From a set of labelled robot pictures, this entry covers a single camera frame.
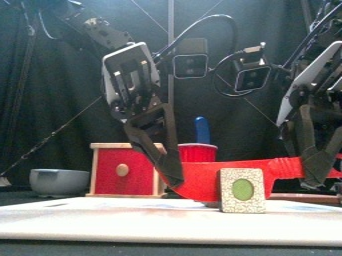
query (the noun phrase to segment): black backdrop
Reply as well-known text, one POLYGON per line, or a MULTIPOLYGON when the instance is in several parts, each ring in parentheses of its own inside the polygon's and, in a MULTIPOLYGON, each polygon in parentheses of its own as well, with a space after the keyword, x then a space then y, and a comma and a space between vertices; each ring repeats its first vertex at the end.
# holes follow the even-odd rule
MULTIPOLYGON (((28 22, 34 26, 36 9, 44 1, 22 2, 28 22)), ((117 30, 128 31, 136 42, 146 42, 150 52, 166 44, 166 0, 81 2, 117 30)), ((300 1, 176 0, 174 36, 204 14, 217 13, 228 14, 236 21, 237 48, 265 42, 269 61, 281 64, 305 35, 300 1)), ((44 21, 50 35, 57 36, 53 19, 45 16, 44 21)), ((32 39, 19 7, 0 1, 0 172, 101 95, 98 58, 68 42, 49 39, 41 26, 36 32, 36 39, 32 39), (19 87, 26 43, 33 40, 30 65, 19 87)), ((213 66, 227 54, 229 31, 221 24, 207 24, 193 36, 207 38, 209 65, 213 66)), ((281 93, 273 83, 245 98, 229 99, 213 92, 208 78, 174 80, 178 142, 194 141, 193 118, 201 115, 209 122, 219 161, 283 156, 277 130, 268 120, 276 118, 281 93)), ((125 141, 121 124, 110 117, 101 99, 10 169, 7 178, 15 186, 26 186, 32 168, 90 171, 89 144, 125 141)))

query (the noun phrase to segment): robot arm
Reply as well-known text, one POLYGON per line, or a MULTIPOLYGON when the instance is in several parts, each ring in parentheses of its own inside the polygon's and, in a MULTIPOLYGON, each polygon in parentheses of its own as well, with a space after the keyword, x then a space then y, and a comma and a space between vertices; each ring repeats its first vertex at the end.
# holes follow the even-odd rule
POLYGON ((144 43, 104 56, 102 82, 112 116, 124 123, 133 149, 148 157, 166 185, 178 186, 182 171, 173 111, 157 96, 158 73, 144 43), (162 144, 165 154, 157 150, 153 140, 162 144))

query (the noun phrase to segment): red box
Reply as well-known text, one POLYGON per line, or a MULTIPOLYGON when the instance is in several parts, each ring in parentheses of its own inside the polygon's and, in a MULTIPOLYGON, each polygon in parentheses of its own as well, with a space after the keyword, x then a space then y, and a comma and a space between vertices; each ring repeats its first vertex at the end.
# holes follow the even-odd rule
MULTIPOLYGON (((161 144, 154 144, 164 152, 161 144)), ((160 197, 165 185, 152 163, 129 143, 92 143, 90 190, 86 196, 160 197)))

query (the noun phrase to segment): green oval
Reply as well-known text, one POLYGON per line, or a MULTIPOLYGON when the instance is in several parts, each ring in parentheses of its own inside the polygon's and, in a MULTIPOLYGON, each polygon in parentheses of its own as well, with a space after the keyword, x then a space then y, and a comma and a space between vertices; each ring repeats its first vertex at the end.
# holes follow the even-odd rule
POLYGON ((245 179, 237 179, 232 183, 232 195, 240 201, 247 201, 253 195, 253 186, 245 179))

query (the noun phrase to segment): metal pole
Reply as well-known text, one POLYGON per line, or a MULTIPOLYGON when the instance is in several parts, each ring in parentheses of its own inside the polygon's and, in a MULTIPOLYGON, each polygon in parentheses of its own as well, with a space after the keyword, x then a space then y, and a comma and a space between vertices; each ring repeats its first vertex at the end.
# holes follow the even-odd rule
MULTIPOLYGON (((173 42, 174 39, 174 1, 168 1, 168 44, 173 42)), ((173 76, 168 75, 168 103, 173 106, 173 76)))

